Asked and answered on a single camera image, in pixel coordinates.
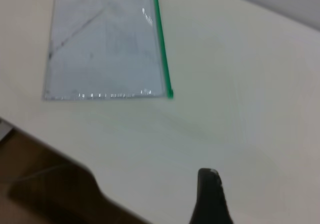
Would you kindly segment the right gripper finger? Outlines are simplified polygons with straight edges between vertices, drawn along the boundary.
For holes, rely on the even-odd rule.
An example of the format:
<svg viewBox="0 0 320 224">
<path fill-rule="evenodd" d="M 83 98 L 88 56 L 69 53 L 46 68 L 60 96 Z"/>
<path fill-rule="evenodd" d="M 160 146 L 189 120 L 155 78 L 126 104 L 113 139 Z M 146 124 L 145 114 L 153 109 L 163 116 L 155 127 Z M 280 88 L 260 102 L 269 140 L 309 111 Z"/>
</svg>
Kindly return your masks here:
<svg viewBox="0 0 320 224">
<path fill-rule="evenodd" d="M 232 224 L 222 179 L 215 169 L 201 168 L 197 175 L 197 197 L 191 224 Z"/>
</svg>

